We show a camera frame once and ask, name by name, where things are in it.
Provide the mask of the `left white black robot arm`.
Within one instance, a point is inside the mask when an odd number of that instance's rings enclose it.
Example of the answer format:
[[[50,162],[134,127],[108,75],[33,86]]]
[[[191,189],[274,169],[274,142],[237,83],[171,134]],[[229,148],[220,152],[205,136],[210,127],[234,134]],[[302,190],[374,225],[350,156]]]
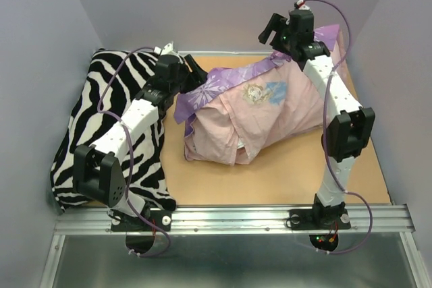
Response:
[[[132,157],[133,145],[151,126],[160,121],[172,106],[174,97],[202,86],[206,71],[191,55],[184,57],[170,51],[160,54],[155,73],[132,100],[126,112],[114,116],[115,124],[90,145],[74,151],[73,189],[118,213],[116,220],[127,222],[136,230],[154,229],[149,203],[131,192],[122,163]]]

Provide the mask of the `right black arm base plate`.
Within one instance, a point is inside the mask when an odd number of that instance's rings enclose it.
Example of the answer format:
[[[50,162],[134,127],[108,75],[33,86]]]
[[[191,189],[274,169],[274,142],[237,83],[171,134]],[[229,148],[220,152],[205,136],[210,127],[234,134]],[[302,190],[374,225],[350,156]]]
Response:
[[[348,211],[314,211],[312,208],[290,209],[288,211],[288,227],[297,231],[350,229],[351,223]]]

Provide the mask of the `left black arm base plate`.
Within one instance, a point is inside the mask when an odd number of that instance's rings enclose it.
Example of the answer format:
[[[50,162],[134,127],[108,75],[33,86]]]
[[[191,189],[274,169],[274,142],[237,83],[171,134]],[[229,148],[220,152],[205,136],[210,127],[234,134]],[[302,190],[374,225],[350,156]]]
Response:
[[[131,217],[117,210],[108,210],[107,216],[111,219],[112,232],[147,232],[154,228],[141,221],[138,217]],[[168,232],[171,230],[171,212],[151,209],[148,221]]]

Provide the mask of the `purple pink princess pillowcase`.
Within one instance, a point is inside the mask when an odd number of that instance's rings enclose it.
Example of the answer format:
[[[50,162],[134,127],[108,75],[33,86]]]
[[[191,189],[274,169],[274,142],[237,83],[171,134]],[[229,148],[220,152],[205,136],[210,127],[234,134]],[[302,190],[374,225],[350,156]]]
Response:
[[[179,94],[184,157],[247,165],[280,141],[320,128],[323,99],[298,64],[274,51],[243,67],[213,68],[206,82]]]

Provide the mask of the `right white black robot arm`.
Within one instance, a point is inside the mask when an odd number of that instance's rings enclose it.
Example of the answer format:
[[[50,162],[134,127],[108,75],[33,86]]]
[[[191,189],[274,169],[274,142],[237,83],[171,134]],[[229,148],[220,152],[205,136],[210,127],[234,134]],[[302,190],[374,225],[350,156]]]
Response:
[[[315,40],[311,11],[294,9],[286,18],[274,13],[258,40],[290,56],[323,99],[323,180],[309,209],[289,211],[288,226],[300,231],[329,229],[334,225],[348,229],[346,187],[356,158],[369,143],[375,112],[353,97],[338,74],[327,45]]]

